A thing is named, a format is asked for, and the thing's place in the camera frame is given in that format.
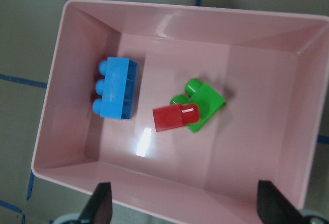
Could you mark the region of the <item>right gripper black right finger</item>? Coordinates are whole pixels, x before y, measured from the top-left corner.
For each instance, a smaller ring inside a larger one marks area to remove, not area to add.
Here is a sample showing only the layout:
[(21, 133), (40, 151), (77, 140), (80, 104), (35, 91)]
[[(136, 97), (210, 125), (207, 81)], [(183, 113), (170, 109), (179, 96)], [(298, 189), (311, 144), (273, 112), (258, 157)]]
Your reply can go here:
[(262, 223), (302, 223), (299, 211), (269, 180), (259, 180), (257, 214)]

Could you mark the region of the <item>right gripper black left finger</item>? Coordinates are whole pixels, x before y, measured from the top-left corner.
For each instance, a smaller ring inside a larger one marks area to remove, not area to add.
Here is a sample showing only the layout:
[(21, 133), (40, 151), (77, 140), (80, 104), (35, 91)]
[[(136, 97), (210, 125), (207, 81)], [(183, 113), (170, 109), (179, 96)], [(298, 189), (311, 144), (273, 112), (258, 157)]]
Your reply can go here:
[(110, 223), (112, 216), (111, 183), (99, 183), (78, 217), (78, 223)]

